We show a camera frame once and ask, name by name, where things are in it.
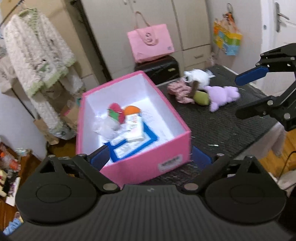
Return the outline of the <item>green brown plush toy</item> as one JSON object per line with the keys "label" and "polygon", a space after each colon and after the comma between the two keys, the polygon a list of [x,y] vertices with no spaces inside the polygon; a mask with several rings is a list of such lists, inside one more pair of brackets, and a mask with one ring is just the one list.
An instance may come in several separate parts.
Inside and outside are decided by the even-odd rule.
{"label": "green brown plush toy", "polygon": [[193,81],[191,91],[188,97],[191,98],[196,104],[207,106],[210,104],[209,95],[205,91],[198,90],[199,82]]}

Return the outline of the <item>pink patterned fabric scrunchie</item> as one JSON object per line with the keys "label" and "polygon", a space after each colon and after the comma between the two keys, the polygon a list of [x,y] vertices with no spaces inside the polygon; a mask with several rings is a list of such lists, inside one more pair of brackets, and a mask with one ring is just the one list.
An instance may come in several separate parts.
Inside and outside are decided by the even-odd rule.
{"label": "pink patterned fabric scrunchie", "polygon": [[194,100],[189,97],[191,92],[191,87],[185,84],[184,80],[179,79],[177,81],[171,82],[167,86],[168,93],[174,95],[176,101],[181,104],[194,103]]}

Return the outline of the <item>white green knitted cardigan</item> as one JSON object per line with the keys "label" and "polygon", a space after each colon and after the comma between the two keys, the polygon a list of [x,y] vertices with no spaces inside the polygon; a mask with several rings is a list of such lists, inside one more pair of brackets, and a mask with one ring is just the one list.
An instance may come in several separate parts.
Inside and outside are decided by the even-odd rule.
{"label": "white green knitted cardigan", "polygon": [[11,16],[4,28],[4,41],[16,76],[32,98],[60,83],[72,96],[84,85],[73,68],[76,58],[50,20],[37,9],[24,9]]}

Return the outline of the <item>colorful hanging paper bag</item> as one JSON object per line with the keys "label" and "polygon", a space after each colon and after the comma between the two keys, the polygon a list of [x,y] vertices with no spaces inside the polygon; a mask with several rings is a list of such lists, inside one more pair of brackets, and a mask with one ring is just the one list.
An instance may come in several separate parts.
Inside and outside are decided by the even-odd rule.
{"label": "colorful hanging paper bag", "polygon": [[215,19],[213,25],[213,42],[227,56],[235,56],[239,51],[243,35],[236,25],[233,6],[227,3],[227,11],[222,20]]}

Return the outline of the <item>white fluffy mesh item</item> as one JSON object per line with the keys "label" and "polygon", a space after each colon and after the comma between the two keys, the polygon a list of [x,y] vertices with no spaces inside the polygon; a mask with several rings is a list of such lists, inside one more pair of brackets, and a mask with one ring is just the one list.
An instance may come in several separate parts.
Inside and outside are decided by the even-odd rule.
{"label": "white fluffy mesh item", "polygon": [[117,131],[119,128],[119,121],[110,116],[107,116],[106,118],[101,118],[97,115],[92,125],[92,130],[107,141],[112,140],[118,136]]}

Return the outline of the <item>pink storage box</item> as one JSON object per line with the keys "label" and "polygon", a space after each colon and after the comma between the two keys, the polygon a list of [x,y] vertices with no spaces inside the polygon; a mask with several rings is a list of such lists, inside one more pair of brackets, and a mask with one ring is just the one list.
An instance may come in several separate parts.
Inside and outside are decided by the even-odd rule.
{"label": "pink storage box", "polygon": [[191,131],[168,99],[137,71],[85,92],[76,152],[109,146],[101,173],[118,186],[156,178],[190,160]]}

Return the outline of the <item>white round plush toy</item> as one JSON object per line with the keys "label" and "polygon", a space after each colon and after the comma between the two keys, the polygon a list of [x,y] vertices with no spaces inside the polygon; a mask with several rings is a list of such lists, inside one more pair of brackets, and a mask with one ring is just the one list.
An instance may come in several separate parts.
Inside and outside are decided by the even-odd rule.
{"label": "white round plush toy", "polygon": [[184,79],[184,82],[191,87],[196,81],[198,83],[197,89],[200,89],[200,90],[203,90],[205,87],[209,86],[210,84],[210,77],[208,73],[201,69],[184,71],[183,79]]}

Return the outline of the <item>red strawberry plush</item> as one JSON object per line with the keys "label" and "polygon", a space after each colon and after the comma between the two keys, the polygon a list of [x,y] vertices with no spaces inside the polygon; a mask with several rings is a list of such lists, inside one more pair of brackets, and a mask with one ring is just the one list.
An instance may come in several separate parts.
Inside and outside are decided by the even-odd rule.
{"label": "red strawberry plush", "polygon": [[114,120],[118,121],[120,124],[123,124],[125,122],[124,110],[117,103],[112,103],[108,107],[108,115]]}

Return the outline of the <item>blue wet wipes pack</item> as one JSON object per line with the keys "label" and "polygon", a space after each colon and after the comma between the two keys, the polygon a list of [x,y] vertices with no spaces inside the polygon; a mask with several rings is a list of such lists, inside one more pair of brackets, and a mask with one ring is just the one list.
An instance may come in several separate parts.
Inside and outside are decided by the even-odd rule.
{"label": "blue wet wipes pack", "polygon": [[123,135],[119,135],[113,140],[105,143],[110,150],[110,158],[112,162],[117,162],[133,156],[149,145],[158,140],[158,136],[149,128],[149,126],[143,122],[144,125],[144,138],[138,141],[128,142]]}

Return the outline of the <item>black mesh table mat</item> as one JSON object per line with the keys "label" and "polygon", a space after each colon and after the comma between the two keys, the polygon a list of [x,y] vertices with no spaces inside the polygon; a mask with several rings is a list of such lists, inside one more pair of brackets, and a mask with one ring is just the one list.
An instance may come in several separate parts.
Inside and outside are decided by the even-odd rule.
{"label": "black mesh table mat", "polygon": [[270,116],[255,116],[246,120],[235,117],[236,109],[265,97],[259,89],[244,85],[238,89],[240,99],[211,113],[206,106],[178,103],[168,93],[167,86],[164,83],[158,88],[190,128],[192,147],[200,150],[205,160],[197,163],[190,161],[169,173],[146,181],[146,185],[182,185],[191,181],[215,154],[226,154],[234,159],[243,159],[246,155],[262,159],[269,151],[273,151],[276,156],[281,155],[285,130],[279,122]]}

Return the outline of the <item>purple plush toy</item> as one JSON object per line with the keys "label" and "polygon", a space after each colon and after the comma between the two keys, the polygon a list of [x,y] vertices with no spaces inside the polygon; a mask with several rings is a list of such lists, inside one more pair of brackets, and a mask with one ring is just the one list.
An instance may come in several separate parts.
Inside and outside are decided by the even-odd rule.
{"label": "purple plush toy", "polygon": [[237,101],[240,93],[237,87],[233,86],[206,86],[204,90],[208,93],[210,99],[210,112],[214,113],[219,107],[228,103]]}

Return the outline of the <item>white door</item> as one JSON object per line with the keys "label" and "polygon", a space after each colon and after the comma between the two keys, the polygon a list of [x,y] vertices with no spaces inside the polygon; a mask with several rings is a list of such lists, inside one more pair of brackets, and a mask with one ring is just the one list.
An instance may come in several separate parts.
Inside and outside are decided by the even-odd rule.
{"label": "white door", "polygon": [[[276,31],[275,2],[280,5],[280,12],[290,18],[281,18],[280,32]],[[262,44],[261,52],[295,42],[295,0],[261,1]],[[295,81],[292,72],[268,73],[256,81],[256,86],[266,95],[278,96]]]}

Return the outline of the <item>orange ball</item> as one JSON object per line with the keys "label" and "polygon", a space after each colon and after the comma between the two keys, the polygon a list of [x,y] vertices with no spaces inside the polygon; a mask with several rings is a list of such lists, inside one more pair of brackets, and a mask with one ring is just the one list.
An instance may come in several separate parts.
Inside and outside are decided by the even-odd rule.
{"label": "orange ball", "polygon": [[131,115],[131,114],[138,114],[141,112],[140,108],[133,106],[133,105],[129,105],[127,106],[124,110],[123,110],[125,116],[127,115]]}

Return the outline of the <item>black suitcase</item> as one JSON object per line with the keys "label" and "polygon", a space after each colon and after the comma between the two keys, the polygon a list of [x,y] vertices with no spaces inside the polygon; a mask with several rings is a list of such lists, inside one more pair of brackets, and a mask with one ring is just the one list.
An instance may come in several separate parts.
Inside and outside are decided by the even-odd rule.
{"label": "black suitcase", "polygon": [[179,64],[172,56],[165,56],[150,62],[137,63],[135,71],[143,71],[155,85],[180,78]]}

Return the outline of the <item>beige wardrobe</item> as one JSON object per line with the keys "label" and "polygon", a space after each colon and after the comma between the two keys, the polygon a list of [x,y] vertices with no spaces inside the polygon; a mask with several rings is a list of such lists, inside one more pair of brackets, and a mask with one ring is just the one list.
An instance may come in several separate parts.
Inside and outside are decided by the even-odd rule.
{"label": "beige wardrobe", "polygon": [[181,72],[203,69],[210,56],[205,1],[82,1],[105,67],[112,79],[134,71],[128,33],[136,31],[150,47],[160,43],[157,27],[166,25],[172,56]]}

